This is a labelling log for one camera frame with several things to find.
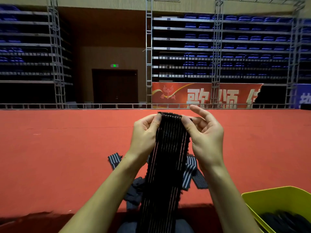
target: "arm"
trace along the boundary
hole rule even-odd
[[[224,233],[260,233],[224,165],[222,126],[210,112],[195,105],[190,109],[201,117],[192,117],[191,121],[183,116],[182,122],[191,136],[193,153],[209,185]]]
[[[134,124],[131,147],[115,170],[59,233],[105,233],[128,188],[156,143],[161,114]]]

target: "yellow plastic container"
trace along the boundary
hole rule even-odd
[[[269,233],[276,233],[260,217],[265,212],[277,210],[300,214],[311,222],[311,194],[297,187],[284,186],[243,193],[242,197],[255,220]]]

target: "red floor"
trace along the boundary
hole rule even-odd
[[[112,171],[107,156],[126,153],[134,121],[156,112],[0,111],[0,217],[76,212]],[[224,160],[241,193],[286,185],[311,192],[311,111],[212,113],[225,129]],[[180,206],[208,203],[208,190],[192,182]]]

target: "dark brown door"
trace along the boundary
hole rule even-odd
[[[136,70],[92,70],[94,103],[138,103]]]

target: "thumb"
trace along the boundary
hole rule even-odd
[[[160,126],[161,119],[162,119],[162,115],[161,115],[161,114],[157,114],[157,115],[153,118],[153,120],[152,120],[152,122],[151,122],[151,124],[150,124],[148,130],[150,130],[151,132],[156,133],[158,127]]]
[[[187,116],[183,115],[181,118],[181,122],[183,123],[185,129],[192,138],[196,136],[198,133],[200,133],[196,128],[196,126],[194,125],[194,123],[191,121],[191,119],[188,118]]]

